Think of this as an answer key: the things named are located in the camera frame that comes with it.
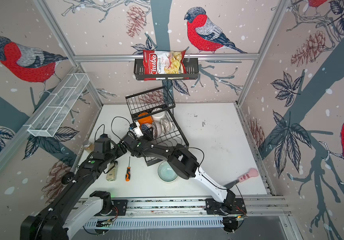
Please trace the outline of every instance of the chip bag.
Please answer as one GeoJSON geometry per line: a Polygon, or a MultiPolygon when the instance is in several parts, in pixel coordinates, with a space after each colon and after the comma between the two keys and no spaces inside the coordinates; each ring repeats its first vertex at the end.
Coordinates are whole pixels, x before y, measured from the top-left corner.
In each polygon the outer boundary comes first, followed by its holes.
{"type": "MultiPolygon", "coordinates": [[[[144,74],[178,74],[187,73],[183,64],[185,50],[173,51],[143,51],[144,74]]],[[[165,78],[145,78],[144,80],[162,80],[165,78]]]]}

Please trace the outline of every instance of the orange container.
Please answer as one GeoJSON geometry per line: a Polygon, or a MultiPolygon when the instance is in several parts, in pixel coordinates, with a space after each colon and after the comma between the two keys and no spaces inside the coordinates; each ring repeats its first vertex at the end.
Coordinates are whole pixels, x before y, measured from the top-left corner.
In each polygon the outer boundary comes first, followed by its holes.
{"type": "MultiPolygon", "coordinates": [[[[138,115],[138,117],[141,117],[141,116],[144,116],[144,115],[147,115],[148,113],[141,113],[138,115]]],[[[141,118],[138,120],[138,122],[140,123],[140,126],[144,123],[149,123],[149,124],[152,124],[153,120],[150,116],[148,117],[145,117],[145,118],[141,118]]]]}

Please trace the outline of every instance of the white mesh shelf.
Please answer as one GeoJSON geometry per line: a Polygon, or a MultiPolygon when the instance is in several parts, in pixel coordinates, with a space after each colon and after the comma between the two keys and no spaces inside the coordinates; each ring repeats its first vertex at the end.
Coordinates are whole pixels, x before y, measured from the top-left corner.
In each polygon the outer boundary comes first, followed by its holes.
{"type": "Polygon", "coordinates": [[[51,93],[55,96],[32,123],[28,132],[35,137],[53,137],[88,82],[89,78],[85,73],[69,74],[64,86],[57,93],[51,93]]]}

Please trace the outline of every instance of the snow spot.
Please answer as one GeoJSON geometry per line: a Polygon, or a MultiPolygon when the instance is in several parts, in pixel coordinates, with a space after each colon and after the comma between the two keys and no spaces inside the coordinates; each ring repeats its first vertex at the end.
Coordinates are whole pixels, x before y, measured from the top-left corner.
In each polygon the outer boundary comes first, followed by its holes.
{"type": "Polygon", "coordinates": [[[5,190],[4,194],[10,195],[13,193],[14,190],[15,190],[15,187],[10,187],[7,190],[5,190]]]}

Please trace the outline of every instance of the black wheel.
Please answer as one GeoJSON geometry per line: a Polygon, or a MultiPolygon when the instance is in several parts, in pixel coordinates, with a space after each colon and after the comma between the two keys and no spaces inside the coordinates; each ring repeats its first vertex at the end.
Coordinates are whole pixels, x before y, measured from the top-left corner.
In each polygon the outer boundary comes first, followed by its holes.
{"type": "Polygon", "coordinates": [[[73,172],[66,173],[61,178],[61,183],[64,184],[64,185],[69,184],[73,180],[74,176],[75,176],[75,174],[73,172]]]}

